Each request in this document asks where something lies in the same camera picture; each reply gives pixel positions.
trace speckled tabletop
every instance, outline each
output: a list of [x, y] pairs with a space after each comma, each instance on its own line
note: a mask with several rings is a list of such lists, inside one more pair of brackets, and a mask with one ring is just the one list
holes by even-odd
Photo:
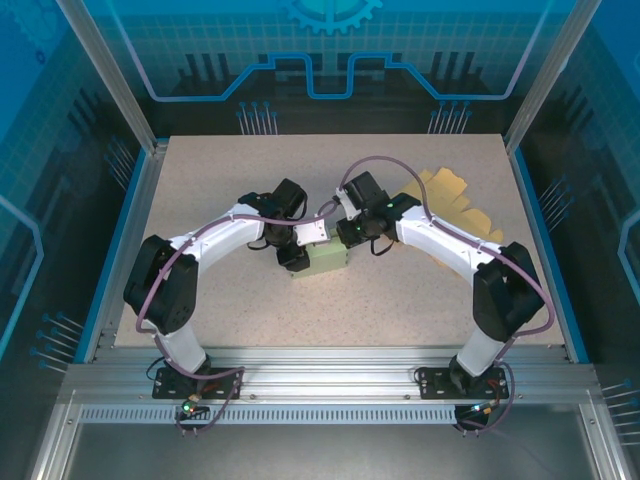
[[[524, 244], [542, 276], [499, 135], [172, 137], [145, 238], [193, 230], [244, 193], [270, 191], [285, 177], [307, 191], [309, 211], [316, 211], [347, 167], [368, 155], [394, 156], [417, 171], [453, 170], [468, 183], [470, 207], [504, 231], [504, 244]], [[375, 162], [366, 168], [390, 194], [411, 180], [395, 165]], [[330, 224], [341, 218], [340, 210]], [[200, 278], [192, 322], [204, 346], [461, 345], [474, 328], [471, 306], [465, 281], [404, 245], [382, 257], [373, 257], [368, 246], [355, 248], [347, 268], [295, 280], [278, 266], [275, 250], [239, 248]], [[541, 310], [527, 328], [544, 323], [546, 315]], [[117, 346], [152, 344], [135, 332], [134, 323], [125, 306]], [[564, 343], [557, 325], [520, 341]]]

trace black mounting plate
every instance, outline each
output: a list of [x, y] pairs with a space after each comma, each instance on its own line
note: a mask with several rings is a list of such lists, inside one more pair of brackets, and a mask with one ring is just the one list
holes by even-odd
[[498, 367], [488, 369], [474, 382], [467, 395], [461, 394], [449, 377], [449, 368], [419, 367], [414, 379], [420, 387], [422, 400], [491, 400], [496, 398], [495, 390], [487, 383], [489, 380], [503, 381], [500, 386], [500, 400], [509, 398], [509, 387], [504, 370]]
[[[207, 372], [199, 374], [215, 375], [224, 373], [229, 368], [210, 368]], [[226, 400], [229, 392], [237, 379], [237, 375], [229, 375], [219, 380], [207, 382], [206, 391], [202, 394], [203, 400]], [[185, 400], [198, 389], [198, 381], [178, 373], [173, 368], [163, 367], [156, 372], [151, 397], [158, 400]], [[240, 398], [240, 388], [231, 397], [232, 400]]]

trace gear logo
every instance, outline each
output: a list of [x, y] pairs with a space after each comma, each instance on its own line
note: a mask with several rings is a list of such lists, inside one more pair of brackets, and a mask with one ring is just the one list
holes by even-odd
[[336, 30], [347, 34], [360, 28], [363, 19], [373, 18], [373, 9], [382, 7], [381, 0], [283, 0], [289, 20], [297, 20], [300, 28], [310, 27], [315, 34], [333, 35]]
[[40, 49], [58, 31], [56, 8], [53, 0], [0, 0], [0, 14], [12, 14], [22, 33]]

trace transparent wall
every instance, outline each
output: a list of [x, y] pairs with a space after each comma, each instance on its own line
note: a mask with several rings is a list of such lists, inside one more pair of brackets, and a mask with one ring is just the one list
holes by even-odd
[[504, 132], [573, 4], [87, 2], [159, 136]]
[[13, 479], [37, 455], [139, 147], [55, 2], [0, 4], [0, 64], [0, 476]]
[[637, 2], [602, 2], [521, 145], [605, 386], [640, 384], [639, 24]]

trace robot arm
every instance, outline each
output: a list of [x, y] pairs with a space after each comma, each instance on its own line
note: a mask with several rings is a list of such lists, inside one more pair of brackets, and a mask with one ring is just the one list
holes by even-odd
[[[219, 217], [218, 225], [193, 240], [178, 257], [160, 284], [142, 323], [146, 331], [154, 332], [177, 365], [196, 373], [207, 361], [189, 319], [195, 310], [198, 278], [215, 262], [236, 248], [264, 237], [276, 248], [278, 263], [287, 270], [299, 271], [309, 266], [305, 245], [328, 239], [324, 220], [310, 224], [311, 228], [301, 225], [299, 232], [297, 226], [265, 224], [261, 220], [291, 219], [305, 201], [304, 190], [287, 179], [273, 193], [244, 195]], [[234, 219], [240, 215], [256, 219]], [[124, 292], [124, 300], [136, 314], [140, 314], [160, 269], [185, 242], [194, 238], [196, 232], [169, 240], [154, 235], [143, 242]]]
[[347, 215], [337, 226], [347, 248], [385, 235], [428, 253], [473, 287], [476, 328], [450, 364], [451, 381], [461, 393], [467, 392], [493, 365], [513, 334], [543, 306], [543, 301], [517, 273], [461, 238], [501, 253], [538, 282], [526, 248], [515, 242], [501, 247], [442, 219], [429, 220], [417, 199], [405, 193], [389, 198], [369, 172], [338, 189], [337, 199]]

